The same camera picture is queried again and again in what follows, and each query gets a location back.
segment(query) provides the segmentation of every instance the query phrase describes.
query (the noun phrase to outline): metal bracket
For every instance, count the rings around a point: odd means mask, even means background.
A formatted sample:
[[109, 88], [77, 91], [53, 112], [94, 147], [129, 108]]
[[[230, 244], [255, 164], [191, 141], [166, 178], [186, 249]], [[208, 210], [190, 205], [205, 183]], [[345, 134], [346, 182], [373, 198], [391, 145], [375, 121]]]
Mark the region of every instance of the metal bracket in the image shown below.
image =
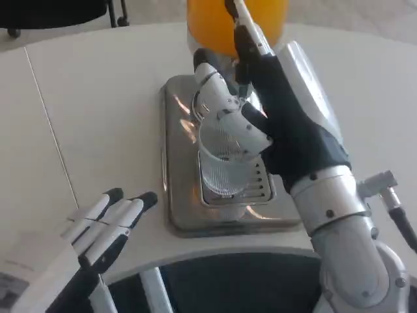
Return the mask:
[[401, 202], [395, 193], [394, 187], [398, 186], [391, 171], [376, 174], [358, 183], [358, 192], [363, 199], [379, 195], [388, 211], [401, 207]]

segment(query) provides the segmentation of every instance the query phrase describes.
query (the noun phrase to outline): clear plastic cup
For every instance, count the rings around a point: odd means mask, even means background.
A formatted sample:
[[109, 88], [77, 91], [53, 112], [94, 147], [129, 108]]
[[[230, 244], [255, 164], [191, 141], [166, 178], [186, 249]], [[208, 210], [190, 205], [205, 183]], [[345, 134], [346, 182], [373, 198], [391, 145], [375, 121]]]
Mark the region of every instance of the clear plastic cup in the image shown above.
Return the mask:
[[253, 171], [248, 156], [215, 119], [204, 119], [199, 130], [201, 176], [211, 191], [232, 196], [243, 191]]

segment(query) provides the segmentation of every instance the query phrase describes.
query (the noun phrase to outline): glass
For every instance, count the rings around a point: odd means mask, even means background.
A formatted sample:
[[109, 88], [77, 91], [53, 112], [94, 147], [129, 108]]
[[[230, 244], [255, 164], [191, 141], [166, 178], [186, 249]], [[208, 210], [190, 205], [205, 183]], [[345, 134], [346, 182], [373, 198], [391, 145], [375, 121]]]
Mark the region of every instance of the glass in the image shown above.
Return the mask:
[[[288, 0], [245, 0], [253, 20], [263, 30], [271, 47], [282, 34]], [[195, 41], [217, 53], [236, 57], [233, 20], [224, 0], [188, 0], [188, 29]]]
[[254, 157], [247, 156], [215, 119], [204, 119], [200, 126], [199, 157], [203, 182], [211, 191], [232, 196], [248, 185]]

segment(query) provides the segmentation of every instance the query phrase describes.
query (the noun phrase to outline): black cable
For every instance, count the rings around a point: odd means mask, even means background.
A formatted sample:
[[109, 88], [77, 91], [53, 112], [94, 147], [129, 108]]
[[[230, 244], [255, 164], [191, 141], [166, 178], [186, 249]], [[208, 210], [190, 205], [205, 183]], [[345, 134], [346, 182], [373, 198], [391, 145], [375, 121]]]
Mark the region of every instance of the black cable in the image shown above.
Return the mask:
[[409, 247], [417, 253], [417, 235], [414, 232], [404, 209], [402, 207], [396, 207], [395, 209], [389, 210], [389, 214]]

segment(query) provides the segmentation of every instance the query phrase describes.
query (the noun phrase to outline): floor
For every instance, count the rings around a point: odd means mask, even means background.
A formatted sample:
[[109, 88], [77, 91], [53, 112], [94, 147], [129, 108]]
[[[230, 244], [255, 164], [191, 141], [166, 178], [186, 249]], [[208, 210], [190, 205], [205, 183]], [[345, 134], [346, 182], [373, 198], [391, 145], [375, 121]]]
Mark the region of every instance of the floor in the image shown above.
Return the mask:
[[[417, 0], [289, 0], [287, 21], [371, 33], [417, 44]], [[119, 2], [115, 0], [118, 12]], [[130, 23], [184, 21], [186, 0], [126, 0]], [[0, 51], [63, 35], [110, 27], [108, 16], [95, 21], [41, 31], [23, 31], [12, 40], [0, 30]]]

